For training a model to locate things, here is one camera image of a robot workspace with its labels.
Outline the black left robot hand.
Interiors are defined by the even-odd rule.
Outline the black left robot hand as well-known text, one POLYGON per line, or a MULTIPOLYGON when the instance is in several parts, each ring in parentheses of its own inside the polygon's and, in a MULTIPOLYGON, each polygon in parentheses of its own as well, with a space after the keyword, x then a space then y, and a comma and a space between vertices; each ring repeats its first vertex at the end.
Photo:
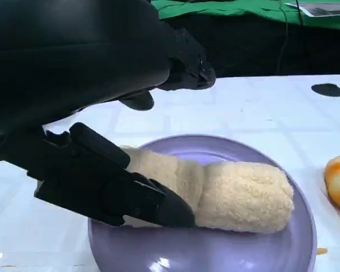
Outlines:
POLYGON ((192 227, 190 206, 128 172, 111 141, 81 122, 61 134, 44 125, 109 101, 147 111, 154 88, 215 80, 204 48, 150 1, 0 1, 0 161, 37 180, 36 198, 106 224, 192 227))

